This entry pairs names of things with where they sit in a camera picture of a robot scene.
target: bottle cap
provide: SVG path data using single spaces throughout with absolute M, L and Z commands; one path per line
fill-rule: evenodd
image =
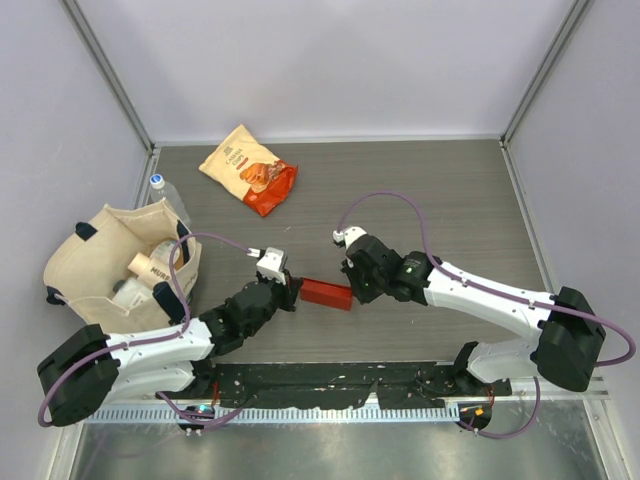
M 127 268 L 131 270 L 133 273 L 135 273 L 136 275 L 140 276 L 144 274 L 144 272 L 147 269 L 147 265 L 149 265 L 150 261 L 151 259 L 147 257 L 145 254 L 136 253 L 136 256 L 133 257 L 133 260 L 131 260 L 131 263 Z
M 151 188 L 160 190 L 162 187 L 164 187 L 164 178 L 162 178 L 162 175 L 160 175 L 159 173 L 156 173 L 155 175 L 151 175 L 149 183 L 151 183 Z

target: black mount plate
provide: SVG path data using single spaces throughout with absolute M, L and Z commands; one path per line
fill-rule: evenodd
M 383 409 L 429 408 L 446 397 L 487 395 L 487 386 L 463 394 L 453 367 L 435 362 L 217 364 L 211 381 L 206 393 L 217 382 L 220 404 L 230 408 L 341 410 L 361 407 L 374 392 Z M 491 387 L 495 396 L 511 395 L 509 381 Z

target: red block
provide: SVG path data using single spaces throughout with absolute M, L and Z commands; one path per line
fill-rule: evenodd
M 334 283 L 320 282 L 311 278 L 304 278 L 300 289 L 300 299 L 305 302 L 318 303 L 327 307 L 351 310 L 353 296 L 351 287 Z

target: beige bag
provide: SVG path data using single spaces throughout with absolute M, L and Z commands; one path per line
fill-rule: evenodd
M 153 298 L 130 309 L 111 297 L 116 282 L 132 276 L 127 267 L 137 253 L 148 256 L 162 241 L 187 233 L 166 200 L 138 210 L 105 205 L 89 223 L 78 223 L 75 234 L 47 263 L 47 302 L 68 304 L 85 322 L 100 324 L 105 333 L 143 332 L 179 323 L 184 309 L 171 282 L 156 284 Z M 201 250 L 195 238 L 182 244 L 184 265 L 176 276 L 185 295 L 198 278 Z

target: chip bag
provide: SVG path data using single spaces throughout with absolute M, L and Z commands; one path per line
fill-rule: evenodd
M 298 167 L 288 165 L 256 142 L 244 125 L 198 168 L 262 217 L 287 198 L 298 174 Z

